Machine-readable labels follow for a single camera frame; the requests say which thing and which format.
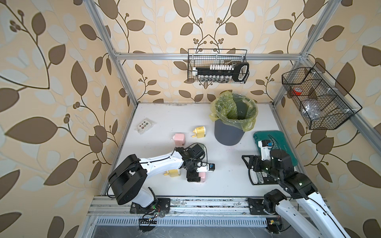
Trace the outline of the pink sharpener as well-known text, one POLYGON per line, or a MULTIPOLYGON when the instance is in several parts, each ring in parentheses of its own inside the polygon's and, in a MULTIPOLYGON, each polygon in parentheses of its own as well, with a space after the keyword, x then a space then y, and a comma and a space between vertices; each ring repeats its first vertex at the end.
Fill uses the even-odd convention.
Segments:
POLYGON ((183 133, 176 133, 174 134, 172 140, 174 141, 176 147, 182 147, 186 142, 186 137, 183 133))
POLYGON ((199 178, 200 178, 200 182, 205 182, 206 180, 206 172, 199 172, 199 178))

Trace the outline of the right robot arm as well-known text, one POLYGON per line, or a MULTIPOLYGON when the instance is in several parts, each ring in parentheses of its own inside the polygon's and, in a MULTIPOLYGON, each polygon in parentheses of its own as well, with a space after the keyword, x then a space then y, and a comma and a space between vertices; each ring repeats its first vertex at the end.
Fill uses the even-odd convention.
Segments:
POLYGON ((279 215, 303 238, 348 238, 349 234, 324 202, 313 182, 297 172, 291 156, 282 149, 271 149, 269 159, 259 155, 243 155, 249 170, 264 172, 283 189, 274 189, 264 195, 260 208, 269 215, 279 215), (284 195, 291 196, 309 215, 307 220, 284 195))

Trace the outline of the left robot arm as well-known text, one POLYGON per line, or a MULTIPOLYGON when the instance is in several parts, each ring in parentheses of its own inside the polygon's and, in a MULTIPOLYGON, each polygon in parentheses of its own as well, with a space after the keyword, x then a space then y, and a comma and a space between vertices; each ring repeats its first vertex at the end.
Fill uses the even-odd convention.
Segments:
POLYGON ((108 176, 106 194, 116 199, 118 205, 131 203, 132 214, 167 214, 170 199, 157 198, 153 189, 145 188, 144 183, 153 176, 180 169, 186 170, 188 182, 203 182, 205 174, 214 171, 215 165, 208 162, 207 148, 201 143, 176 147, 170 153, 152 158, 138 158, 132 154, 108 176))

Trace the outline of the yellow sharpener near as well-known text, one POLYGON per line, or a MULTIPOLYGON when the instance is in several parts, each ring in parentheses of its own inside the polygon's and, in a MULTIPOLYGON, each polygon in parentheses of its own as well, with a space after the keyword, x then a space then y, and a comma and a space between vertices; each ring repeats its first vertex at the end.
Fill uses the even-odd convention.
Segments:
POLYGON ((165 171, 163 175, 170 176, 172 178, 179 177, 181 175, 181 171, 179 169, 168 170, 168 171, 165 171))

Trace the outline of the yellow sharpener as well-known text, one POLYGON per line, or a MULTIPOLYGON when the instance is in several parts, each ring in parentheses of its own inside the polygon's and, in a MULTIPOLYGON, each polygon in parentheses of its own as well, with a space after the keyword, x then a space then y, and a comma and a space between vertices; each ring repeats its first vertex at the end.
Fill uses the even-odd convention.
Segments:
POLYGON ((192 137, 194 138, 204 138, 206 135, 206 130, 204 126, 197 127, 192 132, 193 132, 192 137))
POLYGON ((172 178, 179 177, 181 175, 181 171, 179 169, 168 170, 168 171, 165 171, 163 175, 170 176, 172 178))

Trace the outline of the yellow sharpener far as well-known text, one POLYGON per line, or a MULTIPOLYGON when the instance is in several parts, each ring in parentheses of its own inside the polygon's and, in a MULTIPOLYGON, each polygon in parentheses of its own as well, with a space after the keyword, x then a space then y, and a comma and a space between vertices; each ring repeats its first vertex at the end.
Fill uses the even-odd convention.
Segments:
POLYGON ((192 132, 193 132, 192 137, 194 138, 204 138, 206 135, 206 130, 204 126, 197 127, 192 132))

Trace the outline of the green plastic tool case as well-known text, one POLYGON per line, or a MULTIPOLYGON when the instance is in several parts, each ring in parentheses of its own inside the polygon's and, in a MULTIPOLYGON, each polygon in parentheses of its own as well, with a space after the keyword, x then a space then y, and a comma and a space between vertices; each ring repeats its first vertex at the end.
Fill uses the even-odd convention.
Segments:
POLYGON ((295 157, 293 151, 291 150, 291 147, 288 145, 285 135, 281 131, 257 131, 253 134, 253 139, 257 145, 257 148, 259 152, 261 149, 258 146, 258 142, 262 140, 270 140, 274 144, 274 148, 276 149, 282 149, 285 152, 287 152, 291 159, 293 166, 298 165, 298 160, 295 157))

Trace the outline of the grey trash bin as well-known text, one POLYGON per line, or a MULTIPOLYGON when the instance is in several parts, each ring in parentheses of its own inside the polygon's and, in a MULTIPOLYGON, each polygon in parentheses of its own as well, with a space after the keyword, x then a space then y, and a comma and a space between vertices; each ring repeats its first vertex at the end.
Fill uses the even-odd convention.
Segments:
POLYGON ((224 124, 221 120, 214 122, 214 136, 216 140, 225 146, 238 144, 245 132, 233 126, 224 124))

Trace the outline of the yellow-green bin liner bag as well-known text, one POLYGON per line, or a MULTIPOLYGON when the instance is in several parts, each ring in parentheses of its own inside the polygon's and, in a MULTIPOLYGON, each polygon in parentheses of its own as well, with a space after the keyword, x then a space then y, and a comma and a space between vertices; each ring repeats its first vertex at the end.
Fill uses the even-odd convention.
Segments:
POLYGON ((211 103, 209 117, 213 122, 220 120, 227 126, 248 132, 254 128, 258 112, 255 100, 225 91, 211 103))

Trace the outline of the white button box in bag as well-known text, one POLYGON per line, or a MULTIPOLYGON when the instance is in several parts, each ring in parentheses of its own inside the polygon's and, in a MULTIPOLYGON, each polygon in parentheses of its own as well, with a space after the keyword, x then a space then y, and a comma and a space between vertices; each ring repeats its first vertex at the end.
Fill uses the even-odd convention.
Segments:
POLYGON ((137 124, 135 130, 139 134, 144 134, 150 130, 156 123, 148 118, 144 118, 140 123, 137 124))

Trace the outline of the clear plastic bag in basket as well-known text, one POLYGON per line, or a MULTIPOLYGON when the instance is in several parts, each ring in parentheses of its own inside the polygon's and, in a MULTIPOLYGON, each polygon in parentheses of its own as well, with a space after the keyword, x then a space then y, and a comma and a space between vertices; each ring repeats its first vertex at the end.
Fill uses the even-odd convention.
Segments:
POLYGON ((302 116, 310 120, 316 120, 322 116, 319 102, 316 99, 302 101, 302 116))

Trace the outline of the red tape roll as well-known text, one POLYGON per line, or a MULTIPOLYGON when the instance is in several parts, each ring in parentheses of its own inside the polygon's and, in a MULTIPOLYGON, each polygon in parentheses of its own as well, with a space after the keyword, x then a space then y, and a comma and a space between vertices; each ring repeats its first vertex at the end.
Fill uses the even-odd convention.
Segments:
POLYGON ((294 96, 301 96, 303 93, 303 89, 300 87, 295 87, 292 89, 291 92, 292 92, 292 95, 294 95, 294 96))

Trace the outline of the socket set in basket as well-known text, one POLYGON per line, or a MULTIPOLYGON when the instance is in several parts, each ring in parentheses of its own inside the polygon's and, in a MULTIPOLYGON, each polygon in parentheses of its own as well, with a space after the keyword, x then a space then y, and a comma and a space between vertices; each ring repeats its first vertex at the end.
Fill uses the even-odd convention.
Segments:
POLYGON ((191 76, 200 82, 245 83, 250 75, 248 62, 193 67, 191 76))

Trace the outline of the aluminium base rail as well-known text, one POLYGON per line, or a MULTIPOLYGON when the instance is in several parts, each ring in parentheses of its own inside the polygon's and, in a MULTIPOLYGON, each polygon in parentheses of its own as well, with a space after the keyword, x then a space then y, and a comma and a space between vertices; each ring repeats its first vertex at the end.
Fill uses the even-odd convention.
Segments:
POLYGON ((158 196, 158 202, 148 208, 129 202, 119 205, 108 196, 96 196, 87 212, 88 216, 141 216, 157 213, 165 217, 269 217, 263 211, 262 197, 205 197, 205 196, 158 196))

